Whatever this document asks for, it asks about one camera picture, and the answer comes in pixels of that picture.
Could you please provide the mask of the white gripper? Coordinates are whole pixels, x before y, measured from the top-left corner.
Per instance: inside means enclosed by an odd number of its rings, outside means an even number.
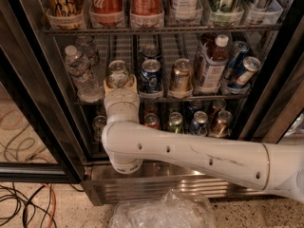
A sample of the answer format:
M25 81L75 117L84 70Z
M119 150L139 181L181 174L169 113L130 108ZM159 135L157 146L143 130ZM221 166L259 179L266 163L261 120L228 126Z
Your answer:
M137 89L137 78L130 74L128 88L114 89L104 80L104 107L108 118L138 118L140 98Z

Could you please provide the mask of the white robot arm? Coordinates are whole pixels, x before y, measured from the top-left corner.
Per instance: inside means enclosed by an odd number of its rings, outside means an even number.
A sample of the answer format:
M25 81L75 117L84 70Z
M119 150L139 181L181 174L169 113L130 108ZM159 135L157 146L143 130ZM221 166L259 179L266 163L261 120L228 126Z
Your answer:
M144 160L168 162L243 187L304 202L304 147L243 142L153 129L140 124L137 81L104 86L102 144L114 169L136 172Z

